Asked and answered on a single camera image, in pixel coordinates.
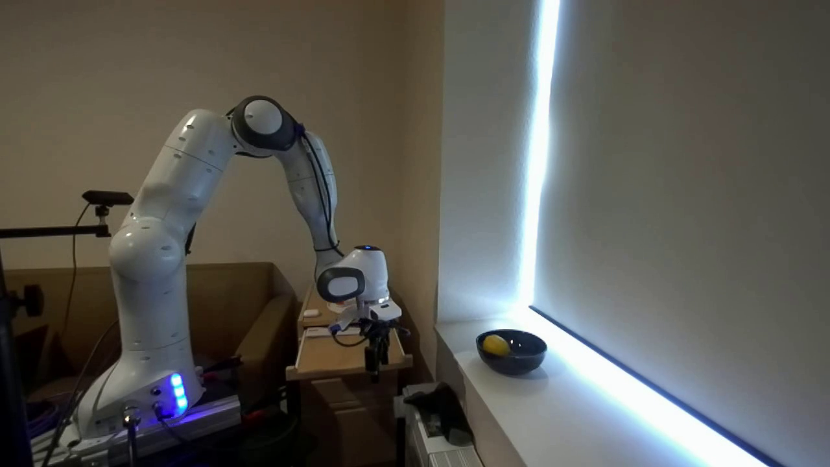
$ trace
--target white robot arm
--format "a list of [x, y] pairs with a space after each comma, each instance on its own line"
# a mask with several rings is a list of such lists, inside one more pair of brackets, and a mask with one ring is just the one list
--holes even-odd
[[382, 250], [336, 250], [336, 186], [326, 150], [277, 102], [244, 98], [227, 115], [188, 111], [164, 142], [121, 229], [111, 238], [111, 280], [121, 356], [83, 394], [59, 443], [102, 450], [125, 432], [191, 413], [203, 381], [188, 347], [186, 237], [210, 203], [231, 155], [277, 158], [316, 251], [316, 289], [330, 300], [358, 304], [354, 320], [393, 324]]

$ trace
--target white wall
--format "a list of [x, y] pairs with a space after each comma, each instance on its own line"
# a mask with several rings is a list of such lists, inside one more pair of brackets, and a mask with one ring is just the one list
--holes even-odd
[[828, 3], [566, 6], [542, 308], [828, 465]]
[[514, 306], [520, 223], [520, 3], [450, 0], [444, 23], [437, 320]]
[[393, 286], [419, 337], [426, 368], [435, 373], [437, 204], [444, 0], [405, 3], [405, 134], [402, 134], [402, 264]]
[[[397, 275], [402, 31], [386, 0], [3, 3], [0, 225], [73, 223], [91, 186], [134, 195], [186, 108], [270, 94], [330, 145], [341, 247], [384, 247]], [[67, 247], [0, 251], [7, 268], [56, 268]], [[79, 264], [105, 263], [105, 241], [78, 247]], [[231, 163], [191, 260], [270, 260], [309, 289], [310, 241], [274, 162]]]

